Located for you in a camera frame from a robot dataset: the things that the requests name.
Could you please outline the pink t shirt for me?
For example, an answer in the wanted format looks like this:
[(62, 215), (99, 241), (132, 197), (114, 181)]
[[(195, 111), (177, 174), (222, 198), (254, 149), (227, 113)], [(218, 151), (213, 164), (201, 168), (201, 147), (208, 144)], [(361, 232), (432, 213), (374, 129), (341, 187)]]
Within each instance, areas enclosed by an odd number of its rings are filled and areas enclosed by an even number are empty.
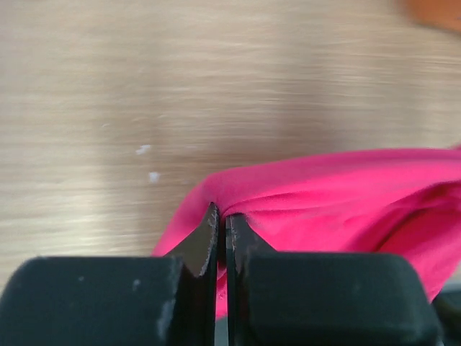
[(279, 251), (404, 257), (429, 300), (460, 263), (460, 150), (389, 148), (304, 156), (216, 172), (183, 199), (153, 250), (163, 256), (215, 204), (245, 215)]

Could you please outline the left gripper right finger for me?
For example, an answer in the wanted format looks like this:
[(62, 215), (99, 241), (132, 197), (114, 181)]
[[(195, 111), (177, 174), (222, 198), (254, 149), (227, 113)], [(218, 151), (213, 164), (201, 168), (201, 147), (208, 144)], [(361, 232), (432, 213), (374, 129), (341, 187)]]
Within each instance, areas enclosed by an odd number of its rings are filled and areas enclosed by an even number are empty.
[(394, 254), (278, 252), (227, 217), (230, 345), (438, 345), (419, 276)]

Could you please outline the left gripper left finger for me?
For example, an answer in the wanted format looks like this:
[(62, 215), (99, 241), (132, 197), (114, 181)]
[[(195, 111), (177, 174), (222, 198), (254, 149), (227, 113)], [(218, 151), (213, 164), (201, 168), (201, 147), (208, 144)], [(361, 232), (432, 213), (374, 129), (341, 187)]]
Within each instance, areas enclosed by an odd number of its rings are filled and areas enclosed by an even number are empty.
[(219, 212), (162, 257), (35, 257), (1, 294), (3, 345), (212, 345)]

